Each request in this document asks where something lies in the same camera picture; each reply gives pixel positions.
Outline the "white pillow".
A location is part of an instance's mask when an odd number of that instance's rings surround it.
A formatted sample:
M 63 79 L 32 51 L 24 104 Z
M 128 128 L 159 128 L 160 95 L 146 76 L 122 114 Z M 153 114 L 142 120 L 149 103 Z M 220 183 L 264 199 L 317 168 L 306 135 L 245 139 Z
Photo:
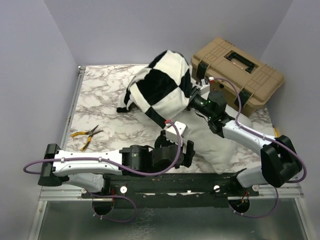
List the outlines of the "white pillow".
M 170 173 L 237 172 L 256 161 L 257 155 L 239 143 L 213 134 L 205 119 L 191 110 L 184 110 L 173 118 L 187 125 L 184 140 L 194 142 L 195 155 L 190 167 L 182 166 Z

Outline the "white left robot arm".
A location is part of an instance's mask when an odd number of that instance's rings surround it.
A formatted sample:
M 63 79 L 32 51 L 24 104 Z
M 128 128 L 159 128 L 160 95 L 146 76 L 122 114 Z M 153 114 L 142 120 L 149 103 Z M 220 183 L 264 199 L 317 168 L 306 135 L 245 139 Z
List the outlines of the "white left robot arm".
M 153 177 L 171 168 L 188 168 L 195 155 L 194 142 L 183 139 L 178 145 L 173 139 L 175 136 L 175 133 L 163 130 L 154 147 L 131 145 L 108 152 L 70 152 L 55 143 L 48 144 L 38 185 L 59 187 L 68 184 L 103 198 L 111 190 L 110 184 L 104 181 L 104 174 Z

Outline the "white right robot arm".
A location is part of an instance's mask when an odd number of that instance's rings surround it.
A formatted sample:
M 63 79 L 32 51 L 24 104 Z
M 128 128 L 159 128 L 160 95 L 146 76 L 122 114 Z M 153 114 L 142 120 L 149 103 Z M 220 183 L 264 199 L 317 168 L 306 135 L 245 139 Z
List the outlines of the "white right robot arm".
M 213 134 L 235 141 L 260 157 L 259 167 L 240 171 L 236 179 L 230 182 L 229 189 L 234 195 L 242 195 L 253 185 L 279 188 L 302 171 L 303 165 L 288 137 L 273 137 L 247 128 L 225 112 L 226 106 L 227 102 L 221 91 L 213 90 L 207 98 L 203 98 L 201 90 L 194 86 L 187 108 L 204 116 Z

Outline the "black and white checkered pillowcase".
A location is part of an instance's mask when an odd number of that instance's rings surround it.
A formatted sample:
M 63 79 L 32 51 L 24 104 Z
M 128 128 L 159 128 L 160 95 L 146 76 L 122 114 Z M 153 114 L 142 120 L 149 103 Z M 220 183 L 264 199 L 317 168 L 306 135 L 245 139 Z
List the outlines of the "black and white checkered pillowcase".
M 136 105 L 160 128 L 189 104 L 193 84 L 190 66 L 179 52 L 165 50 L 134 75 L 119 98 L 117 113 Z

